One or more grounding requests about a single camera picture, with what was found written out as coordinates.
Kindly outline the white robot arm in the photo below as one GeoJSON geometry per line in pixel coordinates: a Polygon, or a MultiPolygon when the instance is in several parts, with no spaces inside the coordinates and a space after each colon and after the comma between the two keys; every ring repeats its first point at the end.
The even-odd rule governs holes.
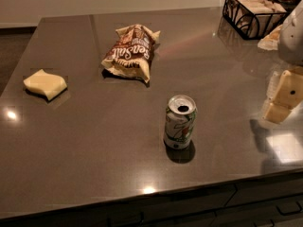
{"type": "Polygon", "coordinates": [[[269,122],[283,122],[303,100],[303,1],[282,24],[277,43],[279,57],[290,65],[271,76],[262,117],[269,122]]]}

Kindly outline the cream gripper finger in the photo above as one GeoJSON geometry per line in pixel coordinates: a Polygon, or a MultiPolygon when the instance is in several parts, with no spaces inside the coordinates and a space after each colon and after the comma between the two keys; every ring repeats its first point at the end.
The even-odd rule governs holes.
{"type": "Polygon", "coordinates": [[[298,69],[285,70],[280,74],[279,84],[273,99],[263,106],[263,118],[279,124],[283,122],[303,100],[303,74],[298,69]]]}
{"type": "Polygon", "coordinates": [[[276,94],[277,86],[279,84],[279,80],[280,80],[280,73],[277,71],[274,71],[272,76],[269,79],[268,88],[267,88],[267,97],[269,99],[274,98],[274,96],[276,94]]]}

